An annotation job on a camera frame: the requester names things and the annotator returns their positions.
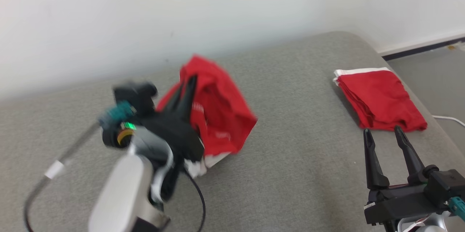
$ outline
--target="red fabric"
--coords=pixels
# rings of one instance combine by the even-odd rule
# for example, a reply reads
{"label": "red fabric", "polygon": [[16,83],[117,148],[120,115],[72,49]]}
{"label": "red fabric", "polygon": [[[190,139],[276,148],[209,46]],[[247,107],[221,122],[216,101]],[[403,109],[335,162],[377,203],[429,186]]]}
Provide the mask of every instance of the red fabric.
{"label": "red fabric", "polygon": [[360,118],[360,128],[405,132],[428,126],[397,76],[388,71],[342,75],[337,79]]}
{"label": "red fabric", "polygon": [[194,55],[180,72],[176,84],[158,103],[162,110],[181,82],[197,75],[197,87],[191,112],[191,125],[198,129],[205,155],[241,150],[257,118],[250,111],[228,73],[216,63]]}

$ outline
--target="cable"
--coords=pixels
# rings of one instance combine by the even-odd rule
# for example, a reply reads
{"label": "cable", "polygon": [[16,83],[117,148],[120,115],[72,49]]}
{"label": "cable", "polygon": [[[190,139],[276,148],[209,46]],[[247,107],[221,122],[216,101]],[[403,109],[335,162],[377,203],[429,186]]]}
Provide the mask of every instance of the cable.
{"label": "cable", "polygon": [[465,127],[465,123],[463,123],[462,121],[459,121],[459,120],[456,119],[456,118],[446,117],[446,116],[435,116],[435,115],[433,115],[433,118],[450,119],[450,120],[452,120],[452,121],[457,121],[460,125],[462,125],[462,126]]}
{"label": "cable", "polygon": [[202,231],[202,228],[203,228],[203,224],[204,224],[204,222],[205,222],[205,216],[206,216],[206,212],[205,212],[205,200],[204,200],[204,198],[203,198],[201,189],[199,188],[199,186],[197,185],[197,183],[194,181],[194,179],[191,177],[191,175],[189,174],[189,172],[187,171],[186,168],[184,168],[184,174],[186,174],[186,176],[191,180],[192,184],[193,184],[193,185],[195,186],[195,188],[197,189],[197,192],[199,193],[199,197],[201,198],[201,201],[202,201],[202,208],[203,208],[202,222],[201,222],[201,225],[199,226],[199,230],[197,230],[197,232],[201,232],[201,231]]}
{"label": "cable", "polygon": [[24,203],[24,209],[23,209],[23,219],[24,219],[24,225],[28,232],[34,232],[34,230],[31,228],[31,225],[29,223],[29,209],[31,208],[31,205],[34,201],[34,199],[40,194],[40,192],[50,183],[50,181],[64,169],[64,164],[65,161],[70,158],[78,149],[85,144],[85,142],[92,136],[92,134],[100,127],[98,123],[92,124],[86,132],[81,134],[81,136],[78,138],[78,140],[73,143],[73,145],[68,148],[63,155],[61,155],[57,161],[55,161],[45,172],[45,175],[42,177],[42,179],[37,183],[37,185],[34,187],[32,192],[28,195],[28,198],[26,199]]}

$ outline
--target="folded clothing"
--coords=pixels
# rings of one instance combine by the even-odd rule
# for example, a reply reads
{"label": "folded clothing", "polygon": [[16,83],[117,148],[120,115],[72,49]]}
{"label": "folded clothing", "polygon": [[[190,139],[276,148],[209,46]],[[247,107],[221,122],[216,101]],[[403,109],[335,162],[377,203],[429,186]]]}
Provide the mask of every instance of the folded clothing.
{"label": "folded clothing", "polygon": [[181,68],[179,83],[161,98],[157,110],[162,110],[179,85],[194,75],[197,75],[197,86],[191,126],[199,133],[205,152],[201,162],[186,164],[191,176],[196,177],[205,174],[207,168],[228,154],[239,152],[257,118],[228,73],[198,55]]}
{"label": "folded clothing", "polygon": [[334,82],[359,116],[360,128],[394,131],[425,130],[422,114],[410,100],[399,78],[388,68],[335,70]]}

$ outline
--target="white cable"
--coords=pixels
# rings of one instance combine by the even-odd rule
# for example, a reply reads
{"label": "white cable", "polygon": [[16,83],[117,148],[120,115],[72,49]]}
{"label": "white cable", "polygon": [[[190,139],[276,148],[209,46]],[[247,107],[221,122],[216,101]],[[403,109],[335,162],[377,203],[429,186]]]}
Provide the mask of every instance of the white cable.
{"label": "white cable", "polygon": [[463,123],[462,121],[459,121],[459,120],[456,119],[456,118],[446,117],[446,116],[435,116],[435,115],[433,115],[433,118],[451,119],[451,120],[453,120],[453,121],[457,121],[460,125],[462,125],[462,126],[465,127],[465,123]]}

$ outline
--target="cloth fold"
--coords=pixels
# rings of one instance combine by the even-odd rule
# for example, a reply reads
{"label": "cloth fold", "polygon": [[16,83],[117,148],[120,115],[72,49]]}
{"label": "cloth fold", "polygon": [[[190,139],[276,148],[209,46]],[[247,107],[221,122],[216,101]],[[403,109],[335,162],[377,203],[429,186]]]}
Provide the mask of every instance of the cloth fold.
{"label": "cloth fold", "polygon": [[205,174],[229,153],[238,153],[252,128],[256,116],[228,73],[216,63],[194,55],[180,72],[180,81],[161,98],[157,110],[162,110],[181,83],[197,75],[191,125],[197,130],[205,147],[204,160],[187,162],[191,176]]}
{"label": "cloth fold", "polygon": [[360,128],[405,132],[425,130],[422,114],[410,100],[399,78],[388,68],[335,70],[334,82],[359,116]]}

